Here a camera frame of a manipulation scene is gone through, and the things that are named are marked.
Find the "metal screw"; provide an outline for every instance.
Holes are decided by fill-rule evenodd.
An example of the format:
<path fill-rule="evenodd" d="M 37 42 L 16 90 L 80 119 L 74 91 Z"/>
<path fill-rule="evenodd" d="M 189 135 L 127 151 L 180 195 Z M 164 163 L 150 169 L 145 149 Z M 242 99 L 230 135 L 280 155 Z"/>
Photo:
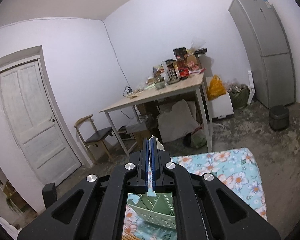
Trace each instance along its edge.
<path fill-rule="evenodd" d="M 166 168 L 167 169 L 174 169 L 176 165 L 174 163 L 166 163 Z"/>
<path fill-rule="evenodd" d="M 90 174 L 87 176 L 87 181 L 89 181 L 89 182 L 94 182 L 94 181 L 96 181 L 96 179 L 97 179 L 97 176 L 94 174 Z"/>
<path fill-rule="evenodd" d="M 135 165 L 133 163 L 127 163 L 125 166 L 124 166 L 127 170 L 133 170 Z"/>
<path fill-rule="evenodd" d="M 203 178 L 205 180 L 211 181 L 211 180 L 213 180 L 213 175 L 211 173 L 206 173 L 206 174 L 204 174 Z"/>

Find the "blue tablecloth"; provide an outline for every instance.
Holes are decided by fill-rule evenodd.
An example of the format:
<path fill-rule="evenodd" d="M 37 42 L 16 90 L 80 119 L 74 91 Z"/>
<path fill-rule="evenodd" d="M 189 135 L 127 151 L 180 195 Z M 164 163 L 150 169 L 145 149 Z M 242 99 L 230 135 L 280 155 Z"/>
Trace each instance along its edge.
<path fill-rule="evenodd" d="M 249 149 L 172 157 L 171 160 L 197 175 L 205 172 L 214 174 L 260 216 L 267 219 L 261 175 Z M 138 201 L 138 197 L 133 194 L 129 198 L 134 202 Z M 126 207 L 123 234 L 132 234 L 142 240 L 177 239 L 175 230 L 146 223 L 129 205 Z"/>

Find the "black chair seat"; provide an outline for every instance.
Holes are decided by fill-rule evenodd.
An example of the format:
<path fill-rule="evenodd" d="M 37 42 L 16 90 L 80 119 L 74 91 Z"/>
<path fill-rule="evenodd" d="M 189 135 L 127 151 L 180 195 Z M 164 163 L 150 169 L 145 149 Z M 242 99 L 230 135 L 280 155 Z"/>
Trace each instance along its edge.
<path fill-rule="evenodd" d="M 90 138 L 86 140 L 86 143 L 96 143 L 105 139 L 112 132 L 111 127 L 107 127 L 95 132 Z"/>

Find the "triangular cutout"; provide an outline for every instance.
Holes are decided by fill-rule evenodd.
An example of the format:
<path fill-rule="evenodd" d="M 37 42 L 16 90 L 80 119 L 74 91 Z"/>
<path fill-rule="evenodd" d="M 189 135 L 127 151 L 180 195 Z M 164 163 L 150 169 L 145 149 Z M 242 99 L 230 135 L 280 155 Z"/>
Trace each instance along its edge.
<path fill-rule="evenodd" d="M 52 213 L 52 217 L 66 225 L 69 224 L 82 196 L 83 190 L 77 191 L 71 198 Z"/>
<path fill-rule="evenodd" d="M 237 205 L 223 190 L 217 190 L 218 197 L 231 224 L 247 217 L 246 212 Z"/>

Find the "chair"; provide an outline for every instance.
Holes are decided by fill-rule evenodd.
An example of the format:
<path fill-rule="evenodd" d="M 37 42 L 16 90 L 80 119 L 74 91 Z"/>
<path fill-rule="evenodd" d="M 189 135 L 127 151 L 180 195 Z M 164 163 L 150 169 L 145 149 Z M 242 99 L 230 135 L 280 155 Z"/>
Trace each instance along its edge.
<path fill-rule="evenodd" d="M 92 155 L 92 152 L 90 151 L 88 145 L 96 145 L 98 147 L 98 144 L 102 144 L 102 146 L 104 147 L 104 149 L 106 151 L 106 154 L 109 157 L 109 160 L 111 162 L 114 162 L 113 158 L 111 157 L 111 155 L 109 153 L 109 150 L 108 150 L 107 146 L 104 143 L 104 140 L 105 140 L 105 138 L 108 135 L 113 136 L 113 134 L 112 134 L 112 128 L 111 127 L 107 127 L 107 128 L 102 129 L 102 130 L 97 130 L 97 127 L 93 123 L 91 117 L 93 117 L 93 114 L 90 114 L 90 115 L 88 115 L 86 117 L 80 118 L 78 121 L 75 122 L 74 128 L 76 128 L 76 130 L 77 130 L 77 132 L 79 134 L 79 137 L 81 138 L 83 144 L 87 148 L 87 151 L 90 154 L 91 158 L 93 159 L 94 163 L 96 163 L 96 159 Z M 93 129 L 95 130 L 95 133 L 93 135 L 91 135 L 87 140 L 84 140 L 83 137 L 82 137 L 82 135 L 81 135 L 81 133 L 80 133 L 80 131 L 79 131 L 78 126 L 80 124 L 82 124 L 83 122 L 85 122 L 86 120 L 88 120 L 88 119 L 91 122 L 91 125 L 92 125 Z"/>

